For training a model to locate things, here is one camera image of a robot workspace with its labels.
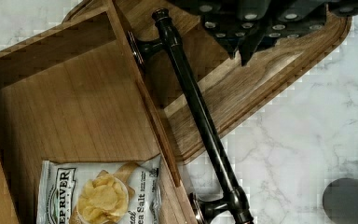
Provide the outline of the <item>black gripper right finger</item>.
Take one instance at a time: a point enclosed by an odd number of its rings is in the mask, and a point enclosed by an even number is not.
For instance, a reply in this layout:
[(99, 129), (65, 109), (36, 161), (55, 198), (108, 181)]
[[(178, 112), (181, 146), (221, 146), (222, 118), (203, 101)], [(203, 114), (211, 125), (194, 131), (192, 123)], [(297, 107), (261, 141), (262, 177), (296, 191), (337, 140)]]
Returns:
[(241, 65), (261, 50), (275, 46), (279, 38), (298, 38), (322, 29), (326, 23), (326, 3), (269, 3), (264, 15), (252, 12), (256, 20), (241, 37), (238, 51)]

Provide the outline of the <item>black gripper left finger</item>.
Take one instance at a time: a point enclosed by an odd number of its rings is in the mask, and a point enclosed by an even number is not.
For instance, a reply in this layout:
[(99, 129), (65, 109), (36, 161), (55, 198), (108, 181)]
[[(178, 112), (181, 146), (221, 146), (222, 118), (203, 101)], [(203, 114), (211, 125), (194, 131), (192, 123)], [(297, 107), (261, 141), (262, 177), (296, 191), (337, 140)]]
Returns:
[(202, 26), (230, 58), (250, 60), (269, 24), (270, 3), (201, 3)]

